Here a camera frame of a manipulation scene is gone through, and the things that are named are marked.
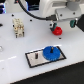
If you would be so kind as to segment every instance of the blue gear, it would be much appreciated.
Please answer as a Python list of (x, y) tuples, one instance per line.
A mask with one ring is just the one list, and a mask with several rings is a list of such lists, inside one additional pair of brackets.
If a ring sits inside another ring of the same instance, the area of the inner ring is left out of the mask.
[(49, 61), (55, 61), (60, 57), (60, 50), (56, 47), (53, 47), (53, 53), (51, 53), (52, 46), (48, 46), (43, 50), (43, 56)]

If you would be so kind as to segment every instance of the red button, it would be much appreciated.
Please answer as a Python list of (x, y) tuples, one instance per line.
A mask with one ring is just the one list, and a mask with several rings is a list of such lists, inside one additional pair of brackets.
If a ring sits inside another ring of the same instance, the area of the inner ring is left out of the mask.
[(61, 35), (62, 29), (60, 27), (56, 27), (55, 30), (52, 32), (54, 35)]

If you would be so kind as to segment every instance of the black cable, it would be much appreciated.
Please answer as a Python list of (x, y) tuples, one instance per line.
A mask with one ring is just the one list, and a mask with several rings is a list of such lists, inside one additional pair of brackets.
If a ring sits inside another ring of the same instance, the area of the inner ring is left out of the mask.
[(31, 17), (36, 18), (36, 19), (39, 19), (39, 20), (51, 20), (50, 17), (41, 18), (41, 17), (38, 17), (38, 16), (35, 16), (35, 15), (31, 14), (30, 12), (28, 12), (28, 11), (25, 9), (25, 7), (22, 5), (22, 3), (21, 3), (20, 0), (18, 0), (18, 3), (19, 3), (19, 5), (21, 6), (21, 8), (22, 8), (28, 15), (30, 15)]

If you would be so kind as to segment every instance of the white table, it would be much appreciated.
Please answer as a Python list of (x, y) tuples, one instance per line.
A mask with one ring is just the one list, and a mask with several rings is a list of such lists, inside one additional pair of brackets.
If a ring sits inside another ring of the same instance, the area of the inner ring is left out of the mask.
[[(69, 22), (60, 22), (58, 26), (63, 29), (63, 34), (55, 36), (49, 29), (50, 22), (33, 19), (25, 13), (14, 13), (14, 17), (11, 15), (0, 15), (0, 23), (3, 23), (3, 27), (0, 27), (0, 46), (3, 48), (0, 52), (0, 84), (10, 84), (84, 61), (84, 32), (79, 28), (70, 28)], [(15, 38), (13, 18), (23, 20), (25, 37)], [(60, 46), (67, 59), (29, 68), (25, 53), (53, 45)]]

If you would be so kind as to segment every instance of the metal part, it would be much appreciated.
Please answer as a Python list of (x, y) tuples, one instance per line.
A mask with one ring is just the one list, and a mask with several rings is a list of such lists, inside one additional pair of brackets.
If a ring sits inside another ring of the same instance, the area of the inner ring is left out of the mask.
[(81, 16), (81, 9), (78, 8), (77, 11), (73, 12), (70, 11), (67, 7), (66, 8), (60, 8), (56, 10), (58, 21), (67, 21), (67, 20), (75, 20), (76, 18), (79, 18)]
[[(38, 53), (38, 59), (35, 59), (35, 54), (36, 53)], [(35, 66), (40, 66), (42, 64), (50, 63), (49, 60), (46, 60), (44, 58), (44, 56), (43, 56), (43, 50), (36, 51), (36, 52), (30, 52), (30, 53), (26, 54), (26, 57), (28, 59), (28, 63), (29, 63), (30, 68), (35, 67)], [(66, 59), (66, 57), (61, 52), (60, 53), (60, 58), (58, 60), (63, 60), (63, 59)]]

